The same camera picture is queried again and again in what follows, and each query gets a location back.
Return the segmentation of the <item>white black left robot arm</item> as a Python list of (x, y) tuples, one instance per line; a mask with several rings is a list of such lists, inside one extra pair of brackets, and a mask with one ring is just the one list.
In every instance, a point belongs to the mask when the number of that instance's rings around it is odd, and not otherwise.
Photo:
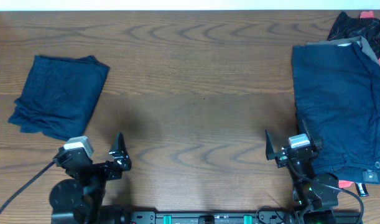
[(120, 205), (103, 205), (106, 183), (131, 169), (128, 155), (94, 164), (88, 157), (57, 156), (55, 163), (70, 176), (50, 192), (52, 223), (130, 223)]

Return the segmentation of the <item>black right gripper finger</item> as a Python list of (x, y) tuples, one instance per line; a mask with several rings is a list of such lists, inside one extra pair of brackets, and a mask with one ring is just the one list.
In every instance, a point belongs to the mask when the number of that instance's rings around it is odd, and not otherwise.
[(266, 159), (269, 161), (269, 160), (275, 159), (277, 157), (277, 154), (274, 151), (268, 130), (265, 130), (265, 134), (266, 134)]
[(313, 150), (316, 152), (320, 152), (323, 149), (323, 139), (322, 137), (310, 128), (306, 122), (306, 120), (301, 119), (298, 123), (299, 133), (306, 134), (308, 137)]

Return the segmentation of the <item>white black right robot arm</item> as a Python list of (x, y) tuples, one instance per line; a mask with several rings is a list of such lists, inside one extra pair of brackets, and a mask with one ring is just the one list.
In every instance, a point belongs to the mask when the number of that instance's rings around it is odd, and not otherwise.
[(275, 152), (268, 131), (266, 134), (266, 159), (274, 160), (278, 168), (288, 168), (293, 183), (295, 208), (292, 212), (277, 211), (265, 206), (255, 212), (227, 213), (160, 213), (149, 211), (122, 211), (118, 223), (129, 224), (257, 224), (257, 223), (338, 223), (333, 212), (338, 205), (341, 189), (332, 174), (315, 174), (312, 161), (323, 147), (323, 140), (300, 125), (301, 134), (288, 138), (289, 144)]

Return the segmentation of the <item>navy blue shorts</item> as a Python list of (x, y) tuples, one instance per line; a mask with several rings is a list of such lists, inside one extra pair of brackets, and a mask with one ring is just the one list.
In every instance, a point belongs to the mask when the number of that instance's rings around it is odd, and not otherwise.
[(8, 122), (22, 133), (68, 140), (83, 135), (94, 112), (109, 66), (94, 56), (36, 55)]

